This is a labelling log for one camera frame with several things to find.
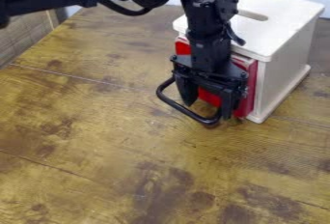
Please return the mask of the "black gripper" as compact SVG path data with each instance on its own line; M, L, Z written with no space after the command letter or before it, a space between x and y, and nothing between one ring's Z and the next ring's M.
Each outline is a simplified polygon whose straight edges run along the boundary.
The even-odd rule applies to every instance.
M197 100L199 88L222 99L222 118L228 120L244 99L246 72L231 59L231 38L227 33L197 37L183 36L191 46L191 54L176 54L171 59L173 78L181 100L191 106Z

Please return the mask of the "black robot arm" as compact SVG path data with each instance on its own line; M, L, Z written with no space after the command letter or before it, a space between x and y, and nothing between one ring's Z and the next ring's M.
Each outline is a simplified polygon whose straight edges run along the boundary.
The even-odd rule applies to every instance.
M168 0L0 0L0 29L16 15L68 6L103 5L140 16ZM191 119L212 125L231 118L246 95L247 73L232 63L231 44L244 44L231 27L238 0L180 0L187 17L191 54L173 55L171 78L157 87L159 99Z

